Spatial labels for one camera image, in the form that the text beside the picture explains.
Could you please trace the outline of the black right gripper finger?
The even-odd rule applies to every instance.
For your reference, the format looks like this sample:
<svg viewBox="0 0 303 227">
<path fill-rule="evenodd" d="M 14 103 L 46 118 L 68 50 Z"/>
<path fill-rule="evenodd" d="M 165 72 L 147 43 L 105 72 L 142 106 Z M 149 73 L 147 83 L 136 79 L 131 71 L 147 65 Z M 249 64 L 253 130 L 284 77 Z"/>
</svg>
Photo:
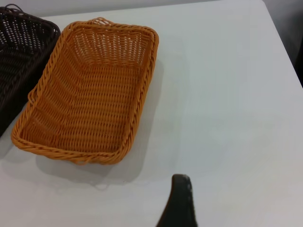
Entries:
<svg viewBox="0 0 303 227">
<path fill-rule="evenodd" d="M 158 227 L 197 227 L 193 189 L 189 176 L 174 174 L 171 191 Z"/>
</svg>

